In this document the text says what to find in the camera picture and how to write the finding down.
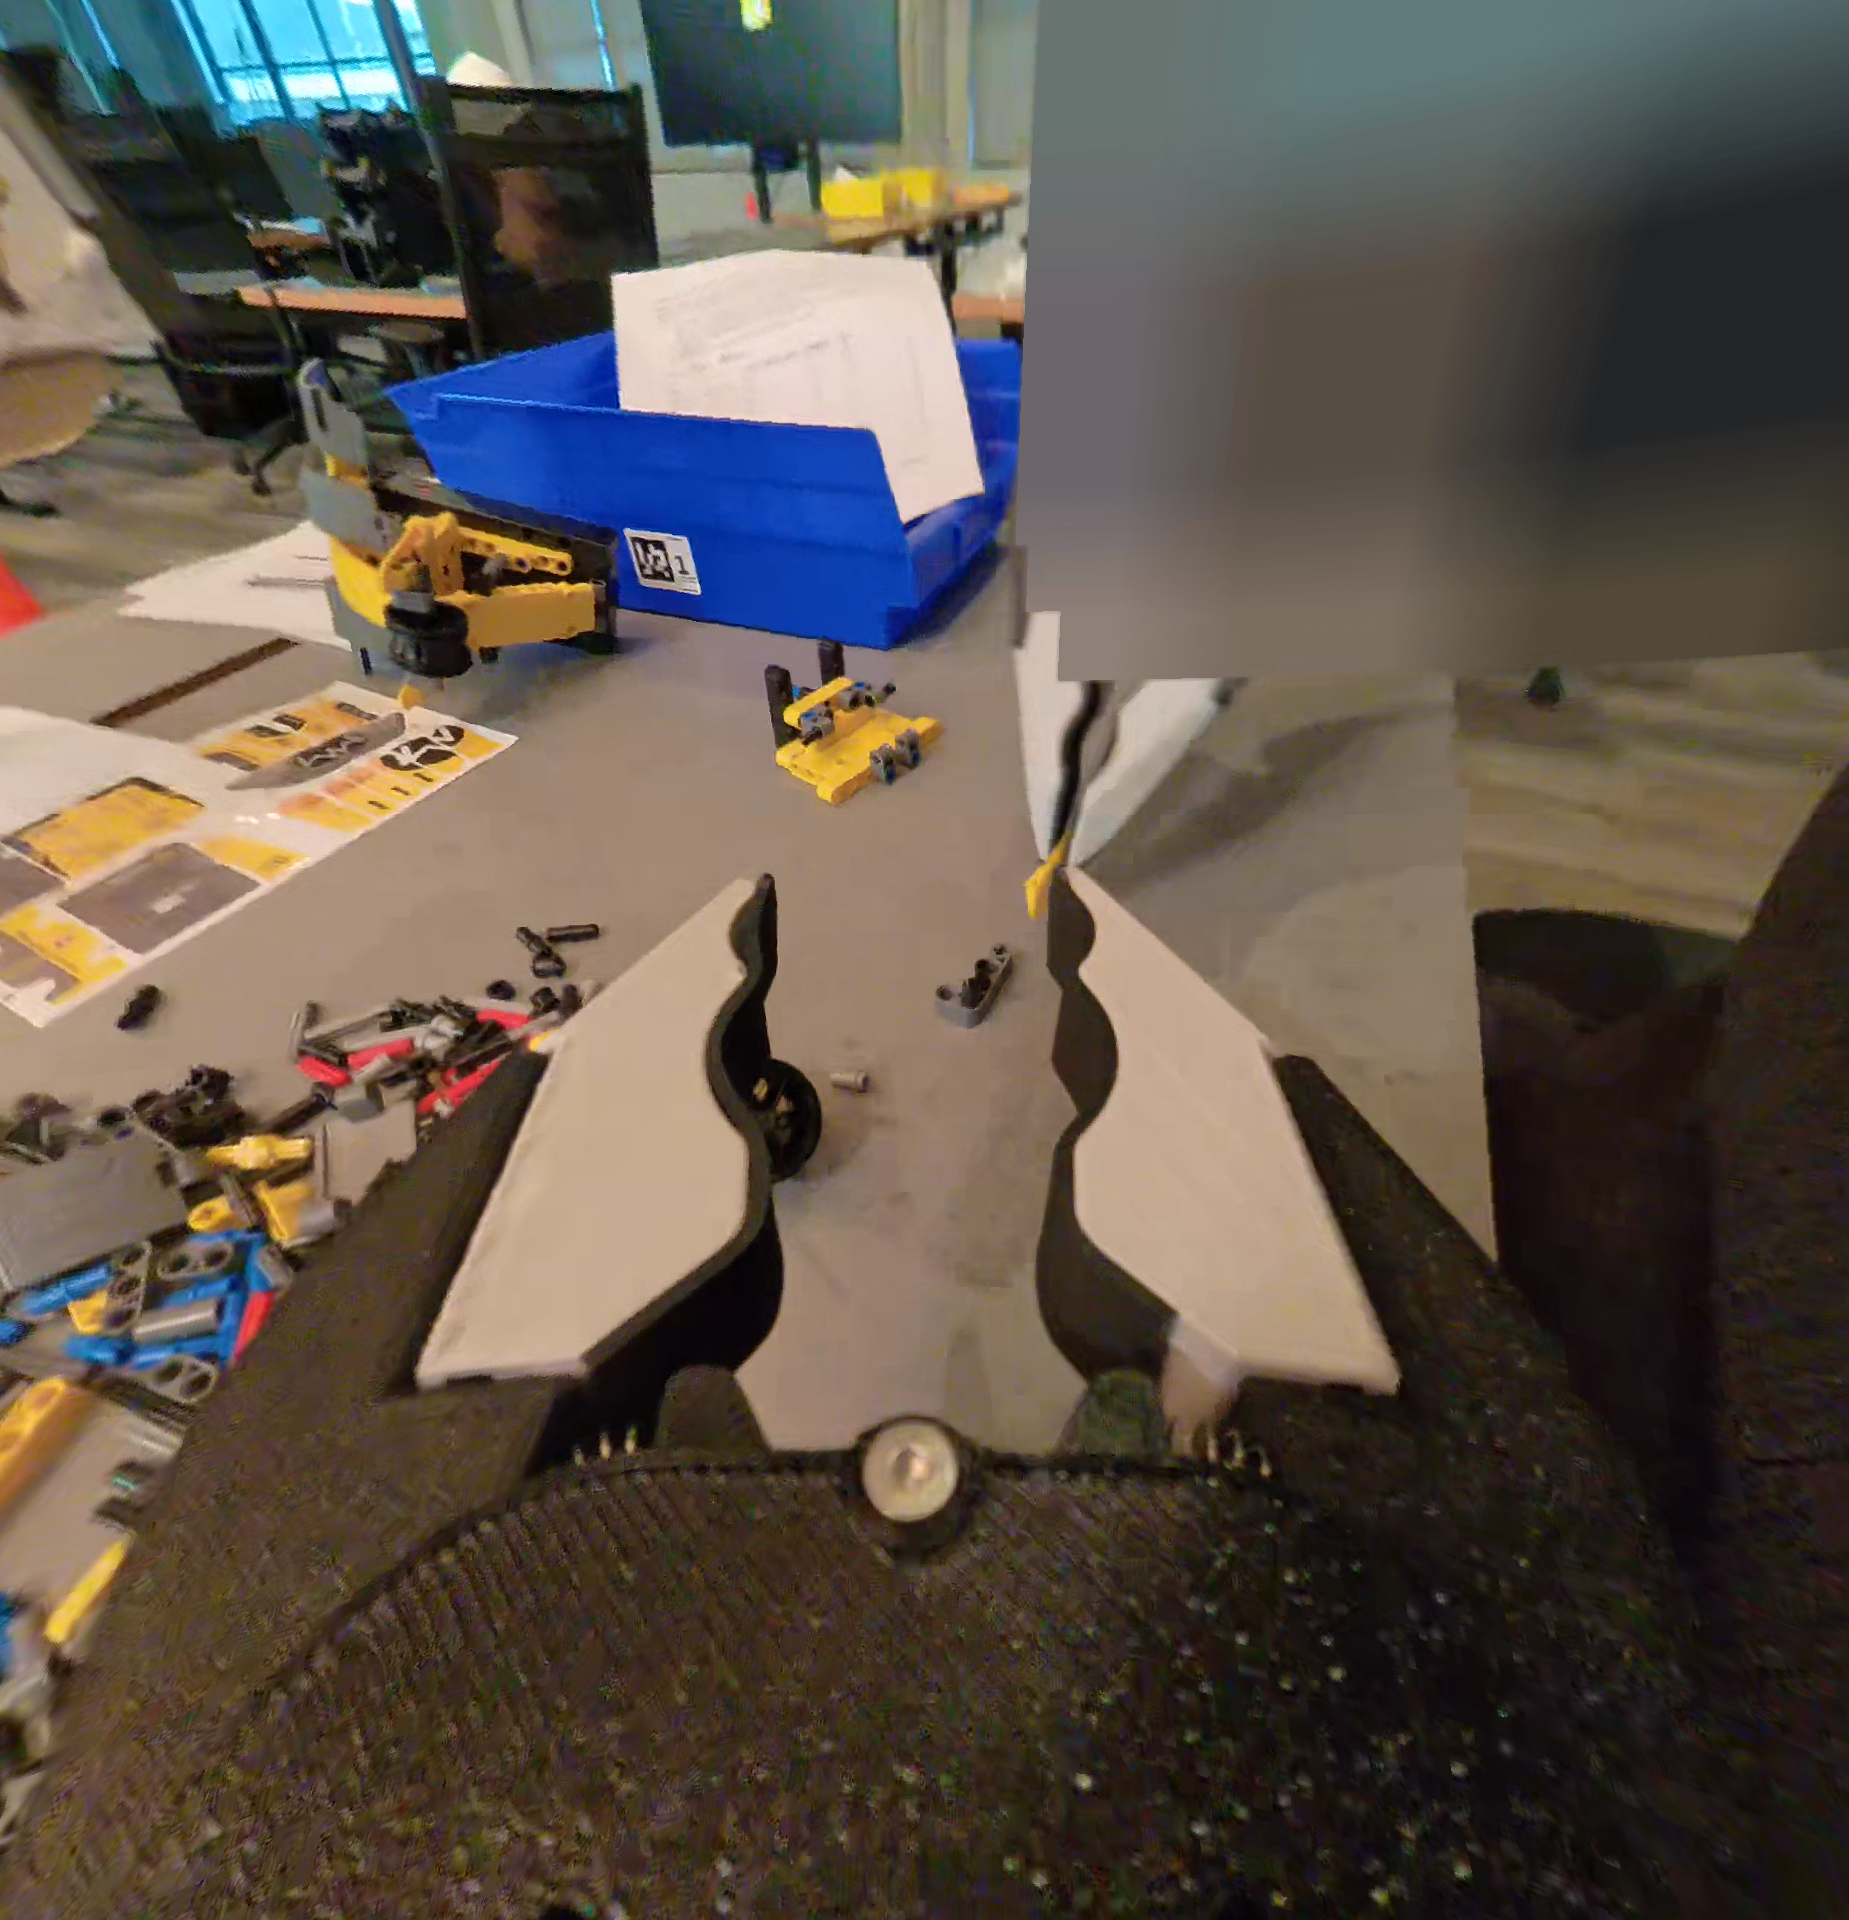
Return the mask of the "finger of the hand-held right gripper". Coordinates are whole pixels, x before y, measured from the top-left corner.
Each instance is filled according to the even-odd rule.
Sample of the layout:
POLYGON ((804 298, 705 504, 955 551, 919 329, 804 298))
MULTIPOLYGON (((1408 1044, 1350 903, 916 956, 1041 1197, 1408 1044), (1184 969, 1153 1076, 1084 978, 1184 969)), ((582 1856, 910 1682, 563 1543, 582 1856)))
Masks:
POLYGON ((1087 742, 1087 682, 1017 662, 1017 772, 1039 861, 1046 865, 1078 826, 1087 742))
POLYGON ((1104 757, 1084 776, 1078 865, 1102 861, 1137 826, 1219 707, 1225 682, 1145 682, 1123 697, 1104 757))

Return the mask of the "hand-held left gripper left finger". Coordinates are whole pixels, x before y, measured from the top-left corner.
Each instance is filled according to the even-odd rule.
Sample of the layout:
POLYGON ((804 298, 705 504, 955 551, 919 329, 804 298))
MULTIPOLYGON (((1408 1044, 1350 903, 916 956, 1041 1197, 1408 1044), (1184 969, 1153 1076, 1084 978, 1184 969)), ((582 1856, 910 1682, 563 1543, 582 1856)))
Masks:
POLYGON ((736 876, 554 1029, 415 1386, 586 1380, 752 1252, 769 969, 778 890, 736 876))

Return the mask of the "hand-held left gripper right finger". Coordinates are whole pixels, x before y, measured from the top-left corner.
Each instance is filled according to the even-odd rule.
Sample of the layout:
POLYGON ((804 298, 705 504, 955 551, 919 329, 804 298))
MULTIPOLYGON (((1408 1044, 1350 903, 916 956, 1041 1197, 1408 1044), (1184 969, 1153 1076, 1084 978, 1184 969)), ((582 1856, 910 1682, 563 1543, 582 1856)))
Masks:
POLYGON ((1092 876, 1046 882, 1052 1142, 1039 1317, 1084 1380, 1142 1380, 1177 1447, 1247 1386, 1399 1393, 1275 1044, 1092 876))

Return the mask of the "pile of toy building pieces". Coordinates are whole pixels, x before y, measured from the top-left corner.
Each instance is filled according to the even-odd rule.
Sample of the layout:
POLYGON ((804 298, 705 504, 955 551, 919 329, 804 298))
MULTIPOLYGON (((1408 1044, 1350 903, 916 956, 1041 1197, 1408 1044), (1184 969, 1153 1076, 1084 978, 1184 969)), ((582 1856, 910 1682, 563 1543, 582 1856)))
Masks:
MULTIPOLYGON (((458 1258, 505 1142, 483 1085, 511 1055, 539 1055, 586 998, 586 978, 539 987, 483 1006, 458 1055, 392 1055, 388 1076, 419 1076, 419 1103, 398 1115, 402 1159, 388 1152, 364 1197, 324 1189, 328 1146, 364 1142, 336 1088, 287 1109, 271 1134, 234 1134, 217 1067, 84 1132, 36 1103, 36 1142, 0 1134, 0 1688, 18 1668, 38 1668, 51 1688, 51 1663, 71 1663, 129 1559, 142 1486, 297 1273, 343 1258, 364 1269, 354 1304, 392 1306, 392 1277, 458 1258)), ((27 1720, 36 1706, 0 1706, 0 1853, 38 1772, 27 1720)))

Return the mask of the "black toy wheel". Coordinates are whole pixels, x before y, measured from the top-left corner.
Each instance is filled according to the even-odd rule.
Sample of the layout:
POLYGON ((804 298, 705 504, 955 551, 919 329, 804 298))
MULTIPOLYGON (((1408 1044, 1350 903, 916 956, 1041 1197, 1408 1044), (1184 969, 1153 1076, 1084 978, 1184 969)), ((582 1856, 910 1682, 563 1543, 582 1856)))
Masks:
POLYGON ((800 1178, 822 1142, 822 1103, 809 1076, 769 1055, 747 1076, 747 1115, 761 1125, 769 1183, 800 1178))

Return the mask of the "small yellow brick assembly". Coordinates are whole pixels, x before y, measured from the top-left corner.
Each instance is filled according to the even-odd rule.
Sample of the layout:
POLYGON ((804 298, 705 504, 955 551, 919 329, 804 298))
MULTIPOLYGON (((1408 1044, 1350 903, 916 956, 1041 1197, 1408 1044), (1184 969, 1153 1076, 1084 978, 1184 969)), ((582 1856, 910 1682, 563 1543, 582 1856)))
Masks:
POLYGON ((782 662, 763 662, 761 686, 769 758, 822 807, 916 772, 944 730, 933 712, 899 712, 890 686, 860 682, 837 642, 816 642, 816 686, 796 686, 782 662))

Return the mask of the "blue plastic bin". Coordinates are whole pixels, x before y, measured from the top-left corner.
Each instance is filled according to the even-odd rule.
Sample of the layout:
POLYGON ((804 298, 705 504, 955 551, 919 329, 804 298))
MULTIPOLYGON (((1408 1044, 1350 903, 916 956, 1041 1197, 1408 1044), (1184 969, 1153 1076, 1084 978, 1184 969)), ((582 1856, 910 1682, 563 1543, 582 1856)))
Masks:
POLYGON ((910 522, 866 425, 620 410, 618 334, 388 400, 465 504, 609 529, 620 611, 890 652, 968 597, 1012 506, 1017 340, 963 340, 955 366, 987 489, 910 522))

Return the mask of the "white printed paper sheet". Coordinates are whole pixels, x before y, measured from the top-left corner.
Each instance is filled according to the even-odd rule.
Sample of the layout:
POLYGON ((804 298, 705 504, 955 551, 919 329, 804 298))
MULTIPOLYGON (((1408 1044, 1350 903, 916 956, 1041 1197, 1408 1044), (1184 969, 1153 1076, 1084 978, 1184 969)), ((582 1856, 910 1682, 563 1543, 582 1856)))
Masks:
POLYGON ((938 278, 872 252, 717 252, 609 281, 618 391, 637 417, 860 425, 899 519, 987 496, 938 278))

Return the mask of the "wooden office table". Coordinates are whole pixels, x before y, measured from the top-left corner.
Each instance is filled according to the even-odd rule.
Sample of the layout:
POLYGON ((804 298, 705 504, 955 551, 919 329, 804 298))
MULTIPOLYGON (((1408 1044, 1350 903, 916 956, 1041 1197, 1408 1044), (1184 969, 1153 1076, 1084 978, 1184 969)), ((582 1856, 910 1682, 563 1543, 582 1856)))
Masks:
POLYGON ((747 235, 763 248, 816 248, 816 252, 877 252, 877 248, 910 248, 910 252, 963 252, 989 235, 1002 235, 1010 215, 1024 205, 1024 192, 1012 184, 950 184, 933 205, 899 205, 877 220, 752 220, 747 235))

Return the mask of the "yellow sticker sheet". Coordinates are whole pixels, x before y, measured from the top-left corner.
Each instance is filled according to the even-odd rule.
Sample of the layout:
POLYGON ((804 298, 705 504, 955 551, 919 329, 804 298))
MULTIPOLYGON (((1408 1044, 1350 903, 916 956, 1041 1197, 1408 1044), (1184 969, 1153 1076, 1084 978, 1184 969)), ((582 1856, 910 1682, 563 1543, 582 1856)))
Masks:
POLYGON ((336 682, 178 742, 205 785, 111 776, 0 828, 0 1006, 64 1023, 511 742, 336 682))

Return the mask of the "yellow storage bins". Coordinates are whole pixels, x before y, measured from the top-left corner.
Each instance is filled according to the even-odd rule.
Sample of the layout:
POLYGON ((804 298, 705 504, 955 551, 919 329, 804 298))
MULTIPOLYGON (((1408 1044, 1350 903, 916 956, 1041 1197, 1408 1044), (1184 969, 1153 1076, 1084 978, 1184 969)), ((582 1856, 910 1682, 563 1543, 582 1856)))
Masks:
POLYGON ((933 215, 944 201, 950 201, 944 165, 881 165, 881 174, 837 165, 816 178, 816 215, 849 226, 933 215))

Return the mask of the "yellow toy excavator model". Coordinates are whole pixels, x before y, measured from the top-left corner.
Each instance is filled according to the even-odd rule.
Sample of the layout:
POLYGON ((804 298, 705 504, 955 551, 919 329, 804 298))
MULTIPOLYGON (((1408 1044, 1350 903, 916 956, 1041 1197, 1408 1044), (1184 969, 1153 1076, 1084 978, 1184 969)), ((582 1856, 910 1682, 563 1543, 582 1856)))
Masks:
POLYGON ((297 504, 328 549, 328 620, 354 673, 458 682, 526 648, 618 652, 609 535, 554 535, 392 460, 388 431, 311 357, 297 504))

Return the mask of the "black desk monitor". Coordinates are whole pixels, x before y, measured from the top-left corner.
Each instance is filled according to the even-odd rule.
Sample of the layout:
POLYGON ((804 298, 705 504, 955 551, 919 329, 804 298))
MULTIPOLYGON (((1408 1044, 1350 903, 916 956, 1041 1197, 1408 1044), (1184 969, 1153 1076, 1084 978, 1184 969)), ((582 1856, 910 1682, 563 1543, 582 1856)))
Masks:
POLYGON ((643 92, 433 82, 433 140, 474 357, 603 334, 654 265, 643 92))

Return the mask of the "white paper sheets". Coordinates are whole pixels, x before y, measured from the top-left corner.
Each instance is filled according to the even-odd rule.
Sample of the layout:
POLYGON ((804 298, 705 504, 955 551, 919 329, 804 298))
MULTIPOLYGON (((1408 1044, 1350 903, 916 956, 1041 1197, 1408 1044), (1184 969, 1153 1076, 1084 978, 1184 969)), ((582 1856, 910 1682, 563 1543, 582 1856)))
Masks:
POLYGON ((328 583, 328 535, 297 519, 281 535, 134 583, 119 611, 142 620, 253 629, 343 652, 328 583))

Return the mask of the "black television screen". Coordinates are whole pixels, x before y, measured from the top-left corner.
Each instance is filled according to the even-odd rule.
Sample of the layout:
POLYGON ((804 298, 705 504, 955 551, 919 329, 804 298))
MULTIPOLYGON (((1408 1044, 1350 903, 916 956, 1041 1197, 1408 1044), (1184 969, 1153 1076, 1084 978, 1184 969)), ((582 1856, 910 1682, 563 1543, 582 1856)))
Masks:
POLYGON ((673 152, 899 146, 899 0, 643 0, 673 152))

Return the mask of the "black office chair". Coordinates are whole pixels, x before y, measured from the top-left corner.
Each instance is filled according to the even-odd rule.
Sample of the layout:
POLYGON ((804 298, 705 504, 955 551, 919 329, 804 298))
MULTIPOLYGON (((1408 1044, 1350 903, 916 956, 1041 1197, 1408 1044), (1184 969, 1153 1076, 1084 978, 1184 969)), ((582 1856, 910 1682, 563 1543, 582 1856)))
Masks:
POLYGON ((253 496, 297 425, 297 347, 287 323, 249 308, 261 252, 226 184, 142 117, 64 117, 51 146, 89 195, 89 235, 147 323, 147 357, 184 421, 232 451, 253 496))

